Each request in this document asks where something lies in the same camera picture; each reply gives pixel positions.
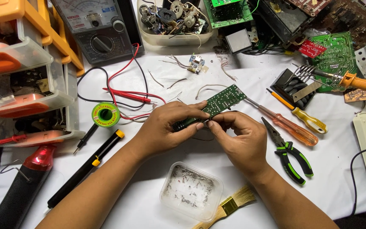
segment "green solder spool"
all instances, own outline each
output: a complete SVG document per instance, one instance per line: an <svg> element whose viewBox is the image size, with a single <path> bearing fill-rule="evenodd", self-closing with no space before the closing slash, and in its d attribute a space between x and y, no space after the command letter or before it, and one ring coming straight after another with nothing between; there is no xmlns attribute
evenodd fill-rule
<svg viewBox="0 0 366 229"><path fill-rule="evenodd" d="M91 112L95 124L101 127L110 127L117 124L121 117L119 109L113 103L99 103Z"/></svg>

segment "brush bristles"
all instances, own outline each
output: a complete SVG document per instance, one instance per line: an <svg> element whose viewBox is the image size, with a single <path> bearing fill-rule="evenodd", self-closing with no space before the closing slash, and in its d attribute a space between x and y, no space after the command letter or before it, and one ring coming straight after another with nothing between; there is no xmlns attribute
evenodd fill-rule
<svg viewBox="0 0 366 229"><path fill-rule="evenodd" d="M243 186L231 195L238 207L255 200L254 194L248 185Z"/></svg>

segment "right hand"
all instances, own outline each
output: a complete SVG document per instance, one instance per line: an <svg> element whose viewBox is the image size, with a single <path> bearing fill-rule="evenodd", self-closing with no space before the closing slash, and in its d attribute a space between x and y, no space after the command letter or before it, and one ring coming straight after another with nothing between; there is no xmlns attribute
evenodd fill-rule
<svg viewBox="0 0 366 229"><path fill-rule="evenodd" d="M241 112L223 112L208 121L207 125L232 164L249 179L257 179L269 170L264 125ZM236 137L226 133L229 128L234 130Z"/></svg>

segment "fingernail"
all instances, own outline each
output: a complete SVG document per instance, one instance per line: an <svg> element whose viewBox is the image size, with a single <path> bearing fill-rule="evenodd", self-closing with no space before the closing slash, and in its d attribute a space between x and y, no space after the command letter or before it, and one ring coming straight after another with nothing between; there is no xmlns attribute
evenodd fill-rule
<svg viewBox="0 0 366 229"><path fill-rule="evenodd" d="M204 127L204 124L203 124L203 123L198 123L198 124L196 125L197 130L202 129L203 127Z"/></svg>

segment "white work surface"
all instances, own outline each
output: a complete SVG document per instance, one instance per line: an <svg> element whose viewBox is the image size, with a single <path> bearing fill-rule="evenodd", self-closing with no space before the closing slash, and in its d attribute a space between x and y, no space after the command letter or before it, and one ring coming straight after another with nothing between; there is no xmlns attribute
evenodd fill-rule
<svg viewBox="0 0 366 229"><path fill-rule="evenodd" d="M226 70L229 74L238 78L237 82L234 82L221 70L221 59L212 51L212 47L215 45L217 45L216 38L212 38L208 43L203 44L199 50L197 46L155 47L144 43L145 54L140 55L137 60L145 72L149 93L159 95L169 101L182 92L179 99L190 104L208 99L223 90L223 87L219 86L204 88L200 92L199 99L196 100L197 90L205 84L229 86L235 83L249 98L274 112L281 113L284 117L304 127L303 123L297 117L291 115L289 109L271 96L265 88L268 88L286 68L294 70L296 67L291 63L303 63L305 59L300 56L287 55L254 57L238 54L229 56L228 61L232 65L227 66ZM193 52L201 55L206 60L206 65L210 68L207 74L201 72L196 75L176 65L159 61L170 60L165 55L173 54L180 61L186 63ZM127 58L118 61L118 63L104 66L109 75L120 70L128 62ZM90 65L87 61L85 63L86 70L88 70ZM165 85L164 88L154 82L148 73L148 69L156 80ZM166 89L173 82L182 78L187 78L187 80L175 84L171 89ZM137 64L132 62L124 72L112 81L111 86L126 91L144 91L142 73ZM80 83L79 93L89 99L110 100L110 96L101 89L103 87L105 87L104 73L100 70L93 70ZM120 102L139 105L139 102L117 98ZM154 99L154 101L160 104L160 100ZM81 99L78 100L78 103L80 129L88 131L93 124L91 110L96 103L85 102ZM360 149L355 137L352 120L355 116L354 112L360 111L361 106L362 102L345 104L341 94L321 93L315 95L306 111L324 122L329 132L323 136L318 136L319 142L314 147L304 146L286 131L276 127L285 141L294 142L294 146L306 156L312 166L314 176L311 179L303 176L307 180L303 187L297 185L287 176L278 156L274 153L276 149L274 143L271 139L268 139L266 153L268 163L289 184L299 190L332 219L348 216L353 207L354 191L349 167L353 155L358 153ZM232 108L262 122L262 114L248 102L242 101ZM151 109L151 105L145 105L141 111ZM131 115L143 114L143 112L131 111L125 108L120 108L120 110ZM98 128L87 145L75 156L72 153L78 141L67 141L58 144L58 149L54 155L53 170L30 207L22 228L32 229L43 219L43 211L47 207L48 199L117 128L125 133L125 138L105 156L101 164L104 164L118 149L133 138L140 126L140 123L121 119L114 127ZM199 131L195 137L201 139L213 138L207 130ZM0 170L16 159L24 160L35 150L36 147L4 149ZM221 179L224 184L222 200L247 183L245 178L233 167L216 140L199 141L190 139L176 149L152 158L141 166L110 211L102 228L190 229L195 226L198 223L197 221L170 210L163 206L159 200L159 193L166 174L170 166L177 161L190 164ZM293 157L290 157L290 161L295 170L301 173L302 170L297 161ZM366 211L366 170L361 156L355 160L354 171L358 189L357 213L359 213ZM13 170L0 174L0 203L16 173L16 170ZM241 208L227 219L217 222L213 228L277 228L258 195L257 200L257 203Z"/></svg>

